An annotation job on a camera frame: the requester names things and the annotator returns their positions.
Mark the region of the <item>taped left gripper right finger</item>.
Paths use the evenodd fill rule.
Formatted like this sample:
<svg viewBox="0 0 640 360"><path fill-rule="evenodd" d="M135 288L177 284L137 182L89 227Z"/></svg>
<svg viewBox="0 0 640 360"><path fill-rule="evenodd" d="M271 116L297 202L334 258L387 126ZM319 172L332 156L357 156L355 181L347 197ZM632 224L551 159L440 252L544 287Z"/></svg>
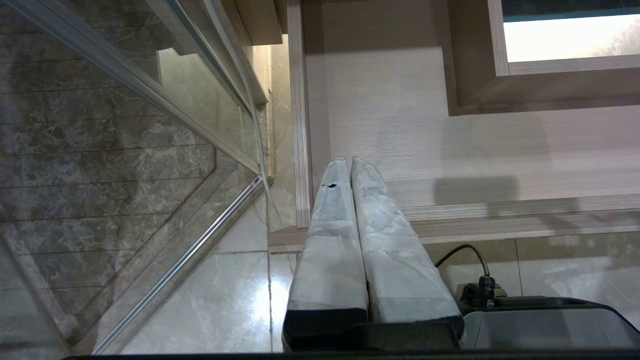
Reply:
<svg viewBox="0 0 640 360"><path fill-rule="evenodd" d="M377 168L353 158L351 187L372 320L463 323L456 301Z"/></svg>

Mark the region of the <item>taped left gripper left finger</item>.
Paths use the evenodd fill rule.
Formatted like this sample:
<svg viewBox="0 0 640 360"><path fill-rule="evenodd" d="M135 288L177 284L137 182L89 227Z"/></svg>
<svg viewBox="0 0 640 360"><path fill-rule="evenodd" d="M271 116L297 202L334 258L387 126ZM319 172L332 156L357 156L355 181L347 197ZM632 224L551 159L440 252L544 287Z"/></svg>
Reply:
<svg viewBox="0 0 640 360"><path fill-rule="evenodd" d="M288 326L368 320L368 290L348 162L329 162L318 187L286 307Z"/></svg>

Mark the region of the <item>light wooden drawer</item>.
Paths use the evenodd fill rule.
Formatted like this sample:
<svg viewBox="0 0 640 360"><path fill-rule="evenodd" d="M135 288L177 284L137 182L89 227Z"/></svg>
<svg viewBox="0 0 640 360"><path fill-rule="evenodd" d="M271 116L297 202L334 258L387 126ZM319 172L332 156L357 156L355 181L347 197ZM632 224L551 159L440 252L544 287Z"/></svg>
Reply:
<svg viewBox="0 0 640 360"><path fill-rule="evenodd" d="M508 59L501 0L288 0L302 248L334 157L373 163L423 243L640 231L640 54Z"/></svg>

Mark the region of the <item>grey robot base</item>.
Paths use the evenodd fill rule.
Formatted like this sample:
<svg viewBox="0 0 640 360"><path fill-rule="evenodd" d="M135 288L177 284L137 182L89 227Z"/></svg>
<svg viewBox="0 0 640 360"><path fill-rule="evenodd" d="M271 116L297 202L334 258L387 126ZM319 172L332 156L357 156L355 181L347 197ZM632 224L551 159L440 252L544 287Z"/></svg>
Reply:
<svg viewBox="0 0 640 360"><path fill-rule="evenodd" d="M465 321L464 349L640 350L640 330L608 305L570 297L504 296L494 290L487 307L467 284L457 303Z"/></svg>

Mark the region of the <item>light wooden vanity cabinet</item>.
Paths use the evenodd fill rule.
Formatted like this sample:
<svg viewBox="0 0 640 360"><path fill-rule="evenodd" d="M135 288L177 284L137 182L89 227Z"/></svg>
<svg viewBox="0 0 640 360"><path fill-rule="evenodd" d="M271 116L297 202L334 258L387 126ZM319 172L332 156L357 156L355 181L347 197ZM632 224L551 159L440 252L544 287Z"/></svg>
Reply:
<svg viewBox="0 0 640 360"><path fill-rule="evenodd" d="M221 4L243 46L284 43L287 0L221 0Z"/></svg>

